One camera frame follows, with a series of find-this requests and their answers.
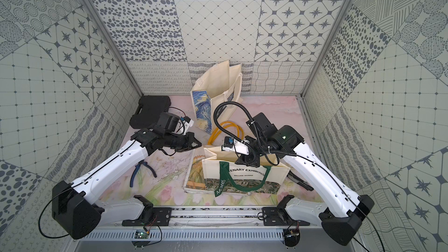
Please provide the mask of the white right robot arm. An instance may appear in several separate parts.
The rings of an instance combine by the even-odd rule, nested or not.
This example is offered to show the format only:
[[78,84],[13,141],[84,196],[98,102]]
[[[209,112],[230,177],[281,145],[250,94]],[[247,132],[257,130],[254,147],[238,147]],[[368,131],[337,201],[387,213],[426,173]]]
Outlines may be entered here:
[[336,243],[348,245],[355,238],[375,205],[368,195],[359,195],[346,186],[291,126],[277,129],[263,113],[246,123],[254,138],[248,150],[256,157],[274,154],[298,172],[322,198],[322,202],[302,201],[288,194],[276,207],[278,217],[287,225],[307,222],[319,225]]

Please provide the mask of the green-handled floral canvas bag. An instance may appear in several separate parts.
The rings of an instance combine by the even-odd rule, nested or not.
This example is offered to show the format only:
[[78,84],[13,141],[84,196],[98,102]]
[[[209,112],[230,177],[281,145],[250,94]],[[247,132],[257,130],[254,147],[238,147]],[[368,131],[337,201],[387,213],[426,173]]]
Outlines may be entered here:
[[237,164],[237,155],[220,147],[205,148],[204,154],[205,188],[216,197],[223,193],[276,194],[291,169],[283,163],[273,166],[265,158],[259,167]]

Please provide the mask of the yellow-handled cartoon canvas bag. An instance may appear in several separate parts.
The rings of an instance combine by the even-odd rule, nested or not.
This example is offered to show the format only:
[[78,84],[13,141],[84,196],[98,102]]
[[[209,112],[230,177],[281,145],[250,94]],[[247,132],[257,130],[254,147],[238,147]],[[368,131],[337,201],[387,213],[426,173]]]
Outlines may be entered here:
[[221,130],[215,128],[208,137],[207,143],[202,147],[194,150],[191,157],[190,167],[184,181],[184,191],[187,193],[212,194],[206,188],[202,160],[205,159],[204,148],[213,147],[216,139],[222,134]]

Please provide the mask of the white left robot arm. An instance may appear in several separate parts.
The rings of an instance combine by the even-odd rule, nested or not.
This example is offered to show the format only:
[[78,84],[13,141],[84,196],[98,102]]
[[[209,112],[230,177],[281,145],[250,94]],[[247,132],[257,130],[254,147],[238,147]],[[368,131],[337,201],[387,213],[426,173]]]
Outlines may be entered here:
[[99,203],[103,193],[128,170],[145,162],[156,151],[176,153],[202,146],[175,114],[161,113],[157,123],[134,133],[130,140],[99,166],[76,178],[61,181],[52,189],[52,218],[74,240],[84,238],[98,226],[121,222],[124,226],[148,226],[155,222],[154,205],[141,195],[118,203]]

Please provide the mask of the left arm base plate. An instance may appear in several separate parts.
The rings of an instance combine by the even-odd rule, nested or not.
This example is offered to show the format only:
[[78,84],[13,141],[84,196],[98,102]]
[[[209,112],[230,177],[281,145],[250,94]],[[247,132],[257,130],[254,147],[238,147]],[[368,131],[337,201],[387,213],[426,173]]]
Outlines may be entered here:
[[170,207],[146,208],[142,214],[134,220],[122,221],[122,226],[169,226],[172,214]]

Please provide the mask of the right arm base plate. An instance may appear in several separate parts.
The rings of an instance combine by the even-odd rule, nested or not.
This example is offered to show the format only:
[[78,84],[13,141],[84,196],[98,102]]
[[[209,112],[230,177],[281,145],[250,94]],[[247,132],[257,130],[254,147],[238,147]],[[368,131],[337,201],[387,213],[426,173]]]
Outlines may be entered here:
[[310,226],[309,222],[293,220],[286,210],[277,207],[263,207],[261,213],[264,226]]

